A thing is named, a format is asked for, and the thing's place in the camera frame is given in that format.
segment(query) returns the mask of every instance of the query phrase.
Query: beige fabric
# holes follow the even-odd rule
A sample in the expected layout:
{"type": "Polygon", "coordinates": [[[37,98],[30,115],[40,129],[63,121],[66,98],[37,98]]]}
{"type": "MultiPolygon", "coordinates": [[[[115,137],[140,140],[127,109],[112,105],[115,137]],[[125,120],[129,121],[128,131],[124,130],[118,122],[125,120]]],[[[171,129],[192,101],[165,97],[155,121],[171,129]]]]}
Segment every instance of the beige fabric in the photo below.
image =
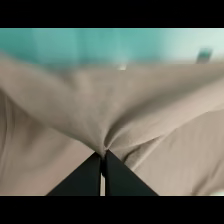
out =
{"type": "Polygon", "coordinates": [[[1,195],[46,194],[88,157],[86,146],[110,149],[161,195],[223,188],[221,62],[56,75],[2,57],[0,89],[1,195]]]}

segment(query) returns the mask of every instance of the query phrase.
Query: teal background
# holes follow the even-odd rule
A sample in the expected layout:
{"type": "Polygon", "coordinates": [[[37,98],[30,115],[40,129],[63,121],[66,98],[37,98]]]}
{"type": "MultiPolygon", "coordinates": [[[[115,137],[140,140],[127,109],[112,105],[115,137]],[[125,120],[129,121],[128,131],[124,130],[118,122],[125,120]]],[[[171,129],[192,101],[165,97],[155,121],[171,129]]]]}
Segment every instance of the teal background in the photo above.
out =
{"type": "Polygon", "coordinates": [[[224,54],[223,28],[0,28],[0,50],[39,64],[196,60],[224,54]]]}

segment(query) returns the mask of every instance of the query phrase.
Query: blurry teal background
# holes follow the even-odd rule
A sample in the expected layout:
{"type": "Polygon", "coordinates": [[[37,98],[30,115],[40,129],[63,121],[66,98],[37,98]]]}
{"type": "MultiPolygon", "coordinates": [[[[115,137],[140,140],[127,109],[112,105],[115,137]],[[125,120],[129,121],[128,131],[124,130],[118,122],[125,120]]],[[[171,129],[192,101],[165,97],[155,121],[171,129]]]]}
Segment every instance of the blurry teal background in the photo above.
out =
{"type": "Polygon", "coordinates": [[[0,50],[39,64],[196,60],[224,54],[223,28],[0,28],[0,50]]]}

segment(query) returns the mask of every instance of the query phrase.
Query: cloth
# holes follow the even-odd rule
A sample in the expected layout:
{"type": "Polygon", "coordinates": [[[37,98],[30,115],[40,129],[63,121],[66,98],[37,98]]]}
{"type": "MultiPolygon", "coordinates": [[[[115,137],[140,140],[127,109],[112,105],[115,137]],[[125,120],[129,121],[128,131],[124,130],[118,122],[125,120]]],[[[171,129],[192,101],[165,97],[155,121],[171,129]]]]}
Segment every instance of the cloth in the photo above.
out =
{"type": "Polygon", "coordinates": [[[224,187],[222,62],[55,72],[2,56],[0,89],[1,195],[44,195],[107,149],[160,195],[224,187]]]}

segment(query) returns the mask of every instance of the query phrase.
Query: gray cloth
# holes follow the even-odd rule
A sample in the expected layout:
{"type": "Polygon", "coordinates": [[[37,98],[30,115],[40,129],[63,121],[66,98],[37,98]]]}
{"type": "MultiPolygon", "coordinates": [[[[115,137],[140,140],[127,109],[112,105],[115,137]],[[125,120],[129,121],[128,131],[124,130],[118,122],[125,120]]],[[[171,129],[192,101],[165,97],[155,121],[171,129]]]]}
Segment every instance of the gray cloth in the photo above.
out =
{"type": "Polygon", "coordinates": [[[224,187],[222,62],[58,75],[2,56],[0,89],[1,195],[46,194],[90,149],[110,149],[160,195],[224,187]]]}

